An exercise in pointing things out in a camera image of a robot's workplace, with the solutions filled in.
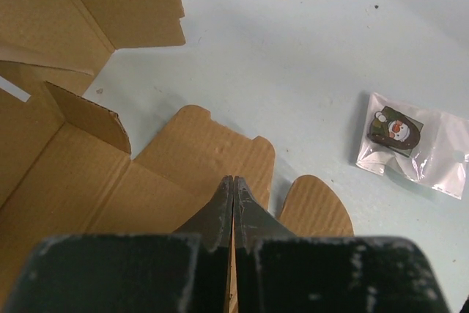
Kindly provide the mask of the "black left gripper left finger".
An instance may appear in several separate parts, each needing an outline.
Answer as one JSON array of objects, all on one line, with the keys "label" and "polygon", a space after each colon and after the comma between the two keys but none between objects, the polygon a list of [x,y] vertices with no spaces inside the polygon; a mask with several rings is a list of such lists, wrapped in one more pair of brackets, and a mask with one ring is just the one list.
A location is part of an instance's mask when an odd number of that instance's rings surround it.
[{"label": "black left gripper left finger", "polygon": [[227,312],[234,179],[174,232],[39,243],[5,312]]}]

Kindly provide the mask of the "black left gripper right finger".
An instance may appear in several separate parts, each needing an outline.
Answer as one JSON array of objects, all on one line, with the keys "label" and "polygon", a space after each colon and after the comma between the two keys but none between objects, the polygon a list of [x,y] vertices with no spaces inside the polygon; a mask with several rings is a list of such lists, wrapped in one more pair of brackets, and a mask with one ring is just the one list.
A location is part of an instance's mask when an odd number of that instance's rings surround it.
[{"label": "black left gripper right finger", "polygon": [[232,183],[240,312],[447,312],[429,261],[403,237],[298,237]]}]

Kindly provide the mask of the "brown cardboard box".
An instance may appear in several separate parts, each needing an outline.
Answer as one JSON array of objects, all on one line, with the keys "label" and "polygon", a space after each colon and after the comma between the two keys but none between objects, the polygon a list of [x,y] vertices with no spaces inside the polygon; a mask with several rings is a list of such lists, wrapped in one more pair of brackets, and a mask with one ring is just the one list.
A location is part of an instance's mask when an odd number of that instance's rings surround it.
[{"label": "brown cardboard box", "polygon": [[1,310],[34,248],[61,235],[165,234],[244,177],[267,211],[275,150],[182,107],[136,157],[83,98],[118,48],[182,45],[180,0],[1,0]]}]

